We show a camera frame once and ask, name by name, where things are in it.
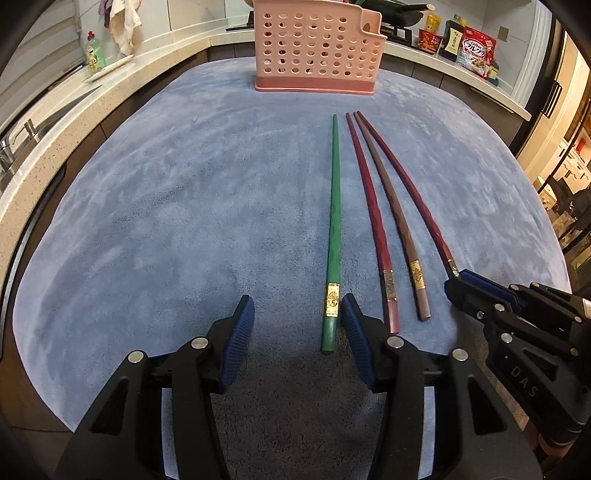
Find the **snack bag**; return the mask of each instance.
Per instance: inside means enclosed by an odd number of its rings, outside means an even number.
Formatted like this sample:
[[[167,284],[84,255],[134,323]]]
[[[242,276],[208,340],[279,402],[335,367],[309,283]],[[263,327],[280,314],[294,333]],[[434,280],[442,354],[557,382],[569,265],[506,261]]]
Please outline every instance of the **snack bag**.
[[[486,79],[495,59],[496,40],[483,32],[466,27],[457,53],[457,62]]]

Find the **wall tile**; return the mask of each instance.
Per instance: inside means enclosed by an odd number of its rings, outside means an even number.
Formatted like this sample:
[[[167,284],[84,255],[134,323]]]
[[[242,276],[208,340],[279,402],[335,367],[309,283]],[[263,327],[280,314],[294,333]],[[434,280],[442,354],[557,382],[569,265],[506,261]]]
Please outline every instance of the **wall tile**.
[[[507,27],[510,35],[529,43],[535,5],[536,1],[530,0],[489,0],[484,25],[494,30],[499,30],[500,26]]]
[[[168,0],[168,10],[173,30],[226,16],[223,0]]]

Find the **sink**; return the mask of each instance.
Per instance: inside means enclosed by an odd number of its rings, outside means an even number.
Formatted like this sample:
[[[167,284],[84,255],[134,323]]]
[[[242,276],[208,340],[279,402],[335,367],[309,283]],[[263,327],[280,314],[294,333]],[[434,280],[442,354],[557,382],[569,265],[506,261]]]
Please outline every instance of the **sink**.
[[[55,124],[64,118],[70,110],[82,100],[93,94],[98,88],[100,88],[100,86],[75,98],[70,103],[60,108],[57,112],[42,120],[37,126],[34,126],[33,123],[28,120],[23,127],[23,129],[27,130],[28,136],[14,152],[11,150],[12,145],[8,140],[12,131],[9,131],[4,135],[3,139],[0,140],[0,194],[6,190],[6,187],[14,177],[14,174],[41,139],[45,137]]]

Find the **brown chopstick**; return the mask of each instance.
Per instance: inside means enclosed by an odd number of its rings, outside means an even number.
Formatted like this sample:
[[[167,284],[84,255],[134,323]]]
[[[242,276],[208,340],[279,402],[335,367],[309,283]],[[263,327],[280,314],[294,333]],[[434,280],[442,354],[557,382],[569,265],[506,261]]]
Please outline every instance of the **brown chopstick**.
[[[425,280],[423,278],[421,262],[418,259],[413,236],[404,216],[404,211],[402,210],[402,206],[398,201],[398,197],[396,197],[396,192],[392,182],[390,181],[388,172],[384,167],[384,162],[382,162],[378,150],[375,148],[374,142],[371,140],[371,134],[369,133],[365,124],[361,121],[359,114],[355,112],[353,116],[355,117],[355,120],[357,120],[359,128],[361,129],[361,134],[363,135],[363,138],[368,145],[369,152],[374,159],[375,167],[378,170],[379,178],[382,181],[386,197],[388,198],[388,203],[390,204],[390,209],[392,210],[392,215],[394,215],[394,220],[396,221],[396,226],[398,227],[400,239],[402,240],[402,247],[404,248],[404,253],[408,261],[408,272],[410,273],[411,279],[413,281],[418,315],[421,320],[427,320],[431,317],[431,311],[429,309],[429,302],[427,299]]]

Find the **pink plastic basket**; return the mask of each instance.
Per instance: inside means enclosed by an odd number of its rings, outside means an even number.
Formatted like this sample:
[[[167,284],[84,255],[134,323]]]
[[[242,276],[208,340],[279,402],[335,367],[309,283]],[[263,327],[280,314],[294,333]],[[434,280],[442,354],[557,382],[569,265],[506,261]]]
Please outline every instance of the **pink plastic basket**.
[[[255,89],[372,95],[382,15],[332,0],[254,0]]]

